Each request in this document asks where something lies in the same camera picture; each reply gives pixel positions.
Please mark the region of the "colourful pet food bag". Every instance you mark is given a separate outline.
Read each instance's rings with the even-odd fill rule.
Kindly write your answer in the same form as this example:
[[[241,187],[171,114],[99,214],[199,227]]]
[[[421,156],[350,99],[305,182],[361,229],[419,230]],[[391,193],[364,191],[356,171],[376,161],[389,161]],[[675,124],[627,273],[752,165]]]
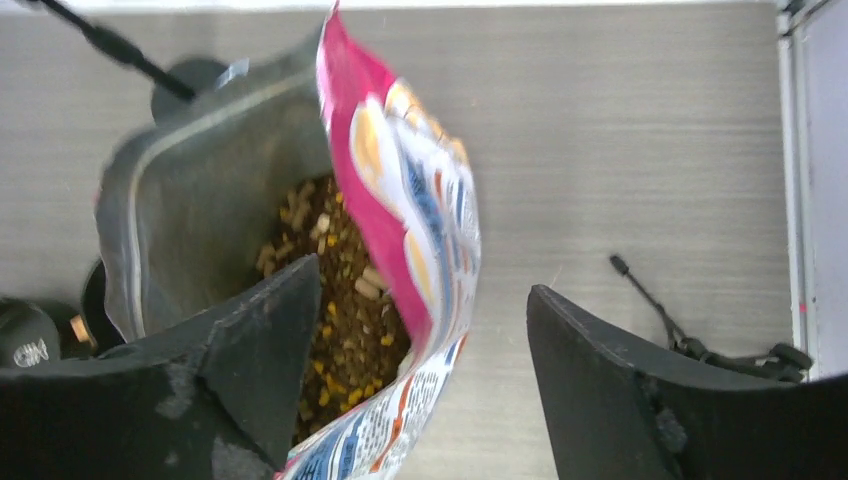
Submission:
[[[131,138],[96,214],[105,310],[128,340],[223,298],[286,186],[333,174],[411,336],[409,365],[296,446],[287,479],[391,479],[417,442],[472,318],[481,260],[472,171],[407,83],[331,10],[281,59],[223,80]]]

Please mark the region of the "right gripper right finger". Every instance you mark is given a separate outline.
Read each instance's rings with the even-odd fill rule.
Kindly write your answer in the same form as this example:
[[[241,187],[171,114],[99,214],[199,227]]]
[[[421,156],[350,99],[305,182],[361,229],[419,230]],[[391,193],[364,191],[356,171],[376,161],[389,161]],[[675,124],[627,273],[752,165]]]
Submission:
[[[791,384],[700,363],[544,285],[531,288],[526,319],[562,479],[847,475],[843,376]]]

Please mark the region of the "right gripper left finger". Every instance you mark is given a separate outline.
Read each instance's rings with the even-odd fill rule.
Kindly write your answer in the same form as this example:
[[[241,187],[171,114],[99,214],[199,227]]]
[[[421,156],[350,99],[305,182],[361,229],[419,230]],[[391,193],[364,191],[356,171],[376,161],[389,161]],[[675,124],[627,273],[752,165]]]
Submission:
[[[321,300],[303,257],[89,360],[1,373],[5,479],[269,479],[287,459]]]

